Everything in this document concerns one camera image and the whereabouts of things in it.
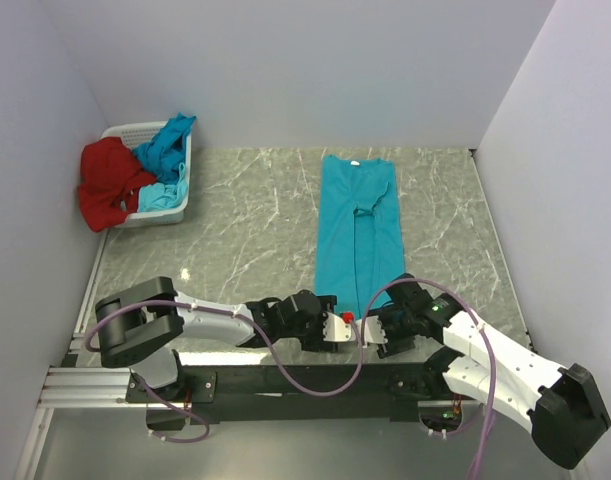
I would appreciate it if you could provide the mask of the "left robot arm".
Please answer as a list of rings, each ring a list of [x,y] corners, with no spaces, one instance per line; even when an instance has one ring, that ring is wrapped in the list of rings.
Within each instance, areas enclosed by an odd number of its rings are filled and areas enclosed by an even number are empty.
[[[145,381],[161,401],[184,392],[185,373],[179,354],[169,347],[177,338],[226,343],[237,348],[263,348],[262,334],[240,319],[249,318],[271,344],[296,339],[303,351],[335,353],[338,345],[324,339],[324,323],[335,296],[301,290],[284,299],[265,297],[225,305],[192,298],[158,276],[99,300],[95,307],[98,345],[105,368],[128,368]]]

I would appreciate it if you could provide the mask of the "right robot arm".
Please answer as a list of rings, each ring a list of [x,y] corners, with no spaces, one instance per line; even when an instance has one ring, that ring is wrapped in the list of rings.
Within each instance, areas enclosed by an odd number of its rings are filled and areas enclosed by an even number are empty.
[[[554,464],[575,469],[610,429],[611,419],[591,372],[539,356],[484,321],[462,298],[432,281],[403,274],[382,287],[411,330],[441,344],[439,365],[426,371],[429,395],[479,401],[524,428]]]

